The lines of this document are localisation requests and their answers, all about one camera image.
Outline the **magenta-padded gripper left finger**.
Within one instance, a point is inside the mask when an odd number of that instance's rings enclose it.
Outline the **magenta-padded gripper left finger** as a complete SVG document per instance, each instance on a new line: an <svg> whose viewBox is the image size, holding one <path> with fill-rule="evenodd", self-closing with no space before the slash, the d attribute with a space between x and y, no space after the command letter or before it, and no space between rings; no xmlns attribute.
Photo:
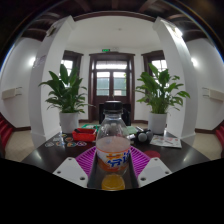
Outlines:
<svg viewBox="0 0 224 224"><path fill-rule="evenodd" d="M76 158L67 157L53 174L86 188L93 168L95 155L96 147L91 147Z"/></svg>

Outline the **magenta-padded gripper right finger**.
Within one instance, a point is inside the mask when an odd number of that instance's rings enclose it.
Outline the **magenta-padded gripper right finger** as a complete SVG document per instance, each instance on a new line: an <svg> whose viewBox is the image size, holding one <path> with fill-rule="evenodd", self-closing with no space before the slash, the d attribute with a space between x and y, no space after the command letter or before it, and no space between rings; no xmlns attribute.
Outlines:
<svg viewBox="0 0 224 224"><path fill-rule="evenodd" d="M139 149L131 148L130 178L133 188L146 186L171 174L171 170L158 158L151 158Z"/></svg>

